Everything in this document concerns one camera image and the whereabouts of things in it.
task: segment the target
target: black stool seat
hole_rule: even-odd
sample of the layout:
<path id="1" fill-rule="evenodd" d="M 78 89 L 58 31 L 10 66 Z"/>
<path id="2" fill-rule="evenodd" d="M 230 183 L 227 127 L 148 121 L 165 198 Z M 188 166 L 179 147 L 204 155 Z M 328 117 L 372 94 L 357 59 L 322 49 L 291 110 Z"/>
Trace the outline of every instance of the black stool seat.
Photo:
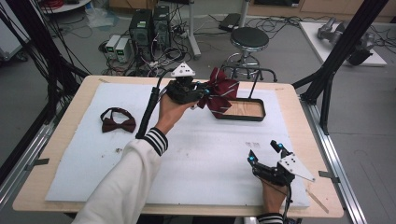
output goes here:
<path id="1" fill-rule="evenodd" d="M 231 42 L 240 49 L 262 50 L 269 40 L 268 35 L 257 28 L 242 27 L 231 32 Z"/>

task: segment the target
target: wooden table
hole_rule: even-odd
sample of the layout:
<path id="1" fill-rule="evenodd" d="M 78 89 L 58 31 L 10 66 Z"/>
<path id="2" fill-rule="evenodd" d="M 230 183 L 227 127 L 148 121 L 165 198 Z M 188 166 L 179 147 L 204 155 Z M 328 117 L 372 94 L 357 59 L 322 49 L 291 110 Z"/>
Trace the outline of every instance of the wooden table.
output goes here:
<path id="1" fill-rule="evenodd" d="M 102 82 L 153 86 L 157 83 L 157 79 L 146 77 L 86 77 L 40 156 L 40 159 L 49 158 L 49 164 L 38 165 L 30 173 L 14 201 L 13 208 L 15 210 L 70 213 L 78 212 L 82 207 L 83 203 L 46 202 L 45 197 L 55 177 L 60 159 L 90 105 L 97 87 Z M 252 82 L 241 82 L 240 88 L 250 89 L 251 85 Z M 341 217 L 344 211 L 332 181 L 329 178 L 318 176 L 318 171 L 327 171 L 327 168 L 321 158 L 314 135 L 294 88 L 290 84 L 277 83 L 258 83 L 256 88 L 276 92 L 294 152 L 316 179 L 315 183 L 304 180 L 311 205 L 308 208 L 291 208 L 289 217 Z M 260 206 L 146 204 L 142 213 L 251 217 L 259 215 L 261 211 Z"/>

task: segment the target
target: tray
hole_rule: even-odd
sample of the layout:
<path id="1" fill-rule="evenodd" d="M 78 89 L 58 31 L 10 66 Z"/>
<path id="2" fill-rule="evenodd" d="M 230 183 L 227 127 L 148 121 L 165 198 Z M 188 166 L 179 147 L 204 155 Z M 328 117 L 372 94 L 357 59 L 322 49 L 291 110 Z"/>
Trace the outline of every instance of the tray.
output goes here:
<path id="1" fill-rule="evenodd" d="M 236 98 L 229 101 L 232 106 L 219 119 L 263 121 L 264 102 L 261 99 Z"/>

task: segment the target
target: person's left hand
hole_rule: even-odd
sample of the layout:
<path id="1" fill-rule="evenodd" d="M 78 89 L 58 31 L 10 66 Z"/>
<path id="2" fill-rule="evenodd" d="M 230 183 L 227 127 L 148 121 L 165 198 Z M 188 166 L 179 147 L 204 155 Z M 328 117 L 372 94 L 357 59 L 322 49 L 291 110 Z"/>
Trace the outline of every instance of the person's left hand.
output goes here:
<path id="1" fill-rule="evenodd" d="M 158 122 L 155 125 L 163 134 L 167 134 L 183 116 L 184 111 L 196 105 L 198 102 L 192 102 L 185 105 L 179 105 L 172 101 L 172 99 L 164 94 L 160 102 L 160 114 Z"/>

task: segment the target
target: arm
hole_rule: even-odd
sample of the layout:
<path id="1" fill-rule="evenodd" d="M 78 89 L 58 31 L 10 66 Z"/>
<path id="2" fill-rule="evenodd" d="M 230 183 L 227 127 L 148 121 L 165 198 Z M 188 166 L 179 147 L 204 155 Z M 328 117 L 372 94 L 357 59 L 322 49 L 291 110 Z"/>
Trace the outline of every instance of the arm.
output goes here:
<path id="1" fill-rule="evenodd" d="M 194 104 L 177 105 L 165 95 L 158 123 L 143 139 L 126 145 L 120 162 L 101 181 L 73 223 L 136 223 L 168 146 L 165 134 Z"/>
<path id="2" fill-rule="evenodd" d="M 262 180 L 263 215 L 257 217 L 260 224 L 283 224 L 279 210 L 286 198 L 286 187 L 273 185 Z"/>

